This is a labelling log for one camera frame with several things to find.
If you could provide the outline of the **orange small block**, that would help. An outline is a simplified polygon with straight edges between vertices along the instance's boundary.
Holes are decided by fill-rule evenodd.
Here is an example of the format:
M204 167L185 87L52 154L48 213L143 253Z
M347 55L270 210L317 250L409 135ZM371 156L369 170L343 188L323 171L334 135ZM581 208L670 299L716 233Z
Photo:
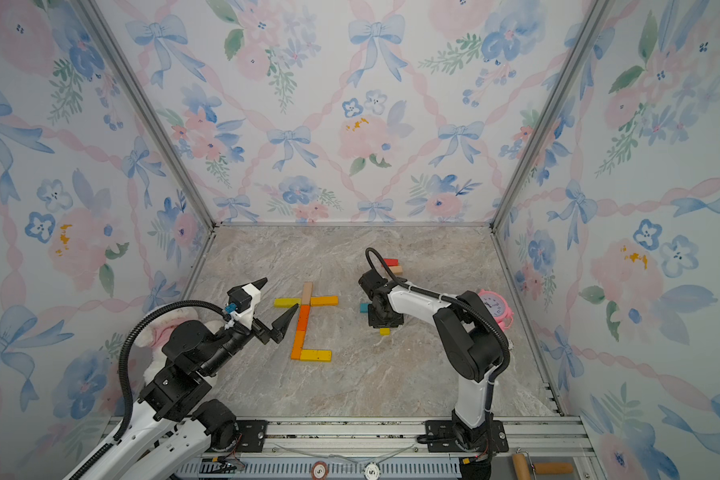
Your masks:
M291 350L290 358L292 360L299 360L303 350L304 340L306 332L304 330L297 330L294 336L293 346Z

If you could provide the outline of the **lime yellow block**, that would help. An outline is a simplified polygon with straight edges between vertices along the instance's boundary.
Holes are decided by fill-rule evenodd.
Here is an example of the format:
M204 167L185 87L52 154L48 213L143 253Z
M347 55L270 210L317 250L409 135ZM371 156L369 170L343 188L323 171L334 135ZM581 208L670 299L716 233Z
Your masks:
M291 308L300 304L300 298L277 298L273 302L275 308Z

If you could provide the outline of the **red-orange block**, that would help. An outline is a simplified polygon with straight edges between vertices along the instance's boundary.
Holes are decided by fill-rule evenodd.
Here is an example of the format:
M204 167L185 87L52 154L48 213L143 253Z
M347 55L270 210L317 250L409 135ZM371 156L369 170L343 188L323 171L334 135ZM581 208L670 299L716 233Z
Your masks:
M298 323L297 323L297 330L300 332L305 332L307 330L310 309L311 309L311 307L308 304L300 306Z

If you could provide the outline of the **yellow long block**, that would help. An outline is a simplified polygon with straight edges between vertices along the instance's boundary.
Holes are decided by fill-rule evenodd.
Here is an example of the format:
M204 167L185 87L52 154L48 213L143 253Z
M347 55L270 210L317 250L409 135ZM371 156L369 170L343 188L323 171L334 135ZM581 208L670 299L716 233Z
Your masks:
M303 349L299 356L300 361L305 362L326 362L332 361L332 352L330 350L310 350Z

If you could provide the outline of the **natural wood block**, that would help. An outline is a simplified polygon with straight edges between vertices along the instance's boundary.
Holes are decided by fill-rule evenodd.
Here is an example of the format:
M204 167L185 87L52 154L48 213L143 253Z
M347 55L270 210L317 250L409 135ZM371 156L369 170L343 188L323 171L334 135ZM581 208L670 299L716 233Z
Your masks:
M301 296L301 304L302 305L310 305L311 304L311 298L313 293L313 283L312 282L305 282L302 289L302 296Z

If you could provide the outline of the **amber yellow block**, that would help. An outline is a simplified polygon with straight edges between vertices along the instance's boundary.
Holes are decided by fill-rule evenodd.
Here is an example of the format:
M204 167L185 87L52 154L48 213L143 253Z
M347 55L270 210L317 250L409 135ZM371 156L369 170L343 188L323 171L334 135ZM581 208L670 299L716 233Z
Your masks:
M337 306L338 304L339 298L337 296L318 296L310 299L310 305L312 307Z

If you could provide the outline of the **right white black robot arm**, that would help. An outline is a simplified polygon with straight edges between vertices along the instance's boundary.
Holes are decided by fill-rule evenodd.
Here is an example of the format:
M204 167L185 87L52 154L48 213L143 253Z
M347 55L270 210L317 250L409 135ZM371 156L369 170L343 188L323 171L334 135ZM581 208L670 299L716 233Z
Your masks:
M398 327L406 316L432 324L458 374L457 400L446 432L427 432L420 440L437 449L446 445L488 457L502 451L492 401L496 380L510 364L509 341L479 295L435 293L401 278L387 279L374 269L358 284L370 301L371 327Z

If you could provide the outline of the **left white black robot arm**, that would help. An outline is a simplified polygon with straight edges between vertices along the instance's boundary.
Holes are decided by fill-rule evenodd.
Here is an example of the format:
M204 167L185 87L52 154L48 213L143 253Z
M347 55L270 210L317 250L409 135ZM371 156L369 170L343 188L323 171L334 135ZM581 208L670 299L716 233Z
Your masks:
M271 325L255 315L264 278L238 285L218 306L203 300L182 300L148 313L126 337L118 359L124 413L110 432L70 473L71 479L168 479L191 458L208 450L226 455L237 449L259 450L266 425L250 427L221 401L209 398L210 379L251 340L283 341L299 311L292 305ZM174 328L162 348L164 365L134 393L129 359L137 337L159 318L183 308L208 310L222 325L211 330L191 319Z

